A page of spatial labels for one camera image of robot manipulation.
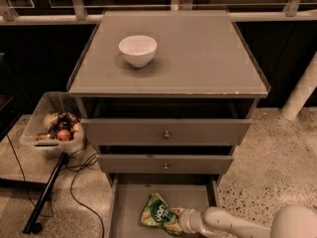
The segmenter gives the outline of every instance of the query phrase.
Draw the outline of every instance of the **black stand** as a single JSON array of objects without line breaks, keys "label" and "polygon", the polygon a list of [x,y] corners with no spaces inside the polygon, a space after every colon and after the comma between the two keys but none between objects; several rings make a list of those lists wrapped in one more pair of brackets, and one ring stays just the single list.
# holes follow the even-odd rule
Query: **black stand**
[{"label": "black stand", "polygon": [[[21,113],[12,111],[12,103],[13,98],[11,96],[0,95],[0,142],[21,116]],[[53,189],[53,184],[58,177],[61,167],[65,165],[67,161],[68,155],[66,153],[62,153],[47,183],[0,178],[0,187],[42,191],[41,197],[38,200],[28,220],[28,223],[23,230],[23,233],[38,233],[42,230],[42,226],[40,223],[37,223],[37,219],[42,211],[44,204],[50,196],[50,193]]]},{"label": "black stand", "polygon": [[53,169],[53,172],[49,178],[48,183],[46,183],[46,187],[43,190],[42,195],[40,199],[38,200],[38,203],[36,204],[28,220],[26,227],[23,230],[23,233],[25,234],[30,234],[31,232],[37,233],[42,230],[42,227],[39,227],[39,223],[37,223],[37,219],[42,211],[44,204],[47,201],[48,196],[50,195],[52,191],[53,184],[55,183],[55,180],[58,177],[61,167],[66,164],[67,160],[68,160],[68,155],[66,153],[62,153],[58,159],[58,162],[55,165],[55,168]]}]

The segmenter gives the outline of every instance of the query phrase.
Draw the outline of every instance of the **black wall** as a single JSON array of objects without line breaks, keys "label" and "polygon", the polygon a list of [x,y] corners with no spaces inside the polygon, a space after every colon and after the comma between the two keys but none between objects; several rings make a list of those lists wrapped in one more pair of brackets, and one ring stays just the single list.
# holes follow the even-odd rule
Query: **black wall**
[{"label": "black wall", "polygon": [[0,94],[32,113],[47,91],[66,91],[67,81],[94,25],[0,27]]},{"label": "black wall", "polygon": [[[259,107],[282,107],[317,52],[317,22],[237,23],[271,91]],[[0,94],[32,113],[47,91],[66,91],[67,81],[94,25],[1,26]],[[317,106],[317,91],[306,106]]]},{"label": "black wall", "polygon": [[[271,91],[259,107],[282,107],[317,52],[317,22],[237,24],[268,80]],[[317,91],[306,106],[317,105]]]}]

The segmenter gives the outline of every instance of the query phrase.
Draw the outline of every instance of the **drawer knob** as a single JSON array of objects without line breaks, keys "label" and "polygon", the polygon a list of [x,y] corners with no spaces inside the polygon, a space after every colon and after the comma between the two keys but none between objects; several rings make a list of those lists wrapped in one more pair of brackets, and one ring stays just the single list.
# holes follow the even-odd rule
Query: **drawer knob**
[{"label": "drawer knob", "polygon": [[167,163],[164,164],[164,167],[162,168],[164,171],[168,171],[168,165]]},{"label": "drawer knob", "polygon": [[163,135],[164,139],[170,139],[170,134],[168,131],[164,131],[164,135]]}]

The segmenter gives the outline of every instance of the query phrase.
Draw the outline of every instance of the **speckled floor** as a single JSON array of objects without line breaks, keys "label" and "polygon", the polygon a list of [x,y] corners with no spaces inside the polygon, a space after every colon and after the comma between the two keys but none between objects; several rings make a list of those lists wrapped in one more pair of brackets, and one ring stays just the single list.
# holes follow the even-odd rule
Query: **speckled floor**
[{"label": "speckled floor", "polygon": [[[23,116],[9,133],[27,180],[46,181],[56,159],[46,159],[19,144],[30,116]],[[317,212],[317,108],[304,108],[294,121],[284,119],[277,109],[257,109],[254,123],[235,161],[219,184],[221,205],[238,217],[270,226],[284,205],[299,203]],[[94,154],[88,145],[83,163]],[[8,140],[0,143],[0,178],[23,179]],[[101,237],[96,215],[78,205],[69,193],[74,176],[64,170],[56,180],[52,208],[46,204],[39,220],[44,230],[31,237]],[[74,184],[76,197],[93,208],[108,223],[111,188],[98,164],[82,171]],[[33,200],[39,194],[29,192]],[[0,188],[0,237],[29,237],[22,233],[33,210],[25,191]]]}]

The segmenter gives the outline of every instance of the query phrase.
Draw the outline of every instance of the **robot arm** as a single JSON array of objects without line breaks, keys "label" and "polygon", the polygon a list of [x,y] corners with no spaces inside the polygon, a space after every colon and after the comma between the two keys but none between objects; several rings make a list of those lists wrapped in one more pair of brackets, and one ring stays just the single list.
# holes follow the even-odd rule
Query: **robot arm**
[{"label": "robot arm", "polygon": [[237,218],[223,209],[209,207],[204,212],[185,209],[179,224],[187,233],[201,233],[205,237],[225,238],[233,234],[238,238],[316,238],[317,214],[299,205],[282,208],[272,228]]}]

